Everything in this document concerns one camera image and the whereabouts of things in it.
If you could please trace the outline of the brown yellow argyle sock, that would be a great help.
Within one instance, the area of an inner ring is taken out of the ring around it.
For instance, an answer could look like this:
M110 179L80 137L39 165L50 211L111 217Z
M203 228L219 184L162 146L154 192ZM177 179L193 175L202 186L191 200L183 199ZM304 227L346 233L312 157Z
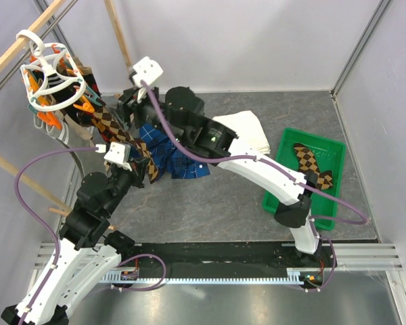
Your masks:
M312 150L301 143L294 143L293 150L298 161L298 171L301 173L313 172L316 174L316 187L318 190L329 190L333 188L332 171L321 171L316 156Z

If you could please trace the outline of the black red argyle sock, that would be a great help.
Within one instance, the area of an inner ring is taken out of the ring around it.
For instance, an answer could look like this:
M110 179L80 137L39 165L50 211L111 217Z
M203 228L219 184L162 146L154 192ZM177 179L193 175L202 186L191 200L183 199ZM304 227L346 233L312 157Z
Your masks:
M87 98L87 101L91 104L94 109L94 112L85 112L82 110L77 110L77 121L81 126L90 127L94 126L101 138L106 142L106 136L104 135L104 131L106 128L101 124L101 113L102 107L99 105L98 102L95 101L93 94L95 93L97 96L100 95L99 89L97 88L97 84L95 78L92 73L84 74L83 78L87 84L84 96Z

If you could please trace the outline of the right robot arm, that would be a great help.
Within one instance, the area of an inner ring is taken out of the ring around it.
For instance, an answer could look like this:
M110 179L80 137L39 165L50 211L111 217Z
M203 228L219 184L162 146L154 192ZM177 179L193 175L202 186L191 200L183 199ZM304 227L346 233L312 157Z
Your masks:
M206 117L204 101L188 87L173 87L163 100L157 88L133 87L119 95L116 111L126 126L138 130L159 172L194 179L216 166L270 192L279 200L274 218L290 229L298 262L309 267L320 260L319 236L310 220L316 177L282 166Z

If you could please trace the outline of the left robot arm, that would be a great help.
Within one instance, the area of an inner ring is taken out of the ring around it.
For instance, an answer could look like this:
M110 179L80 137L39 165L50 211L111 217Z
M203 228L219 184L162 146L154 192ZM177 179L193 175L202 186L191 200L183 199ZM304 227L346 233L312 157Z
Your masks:
M111 165L109 175L93 172L83 178L59 233L60 252L52 254L23 301L4 309L1 317L7 324L68 324L107 272L134 261L134 240L118 230L97 251L94 248L129 189L143 187L148 162L148 158L132 159L123 166Z

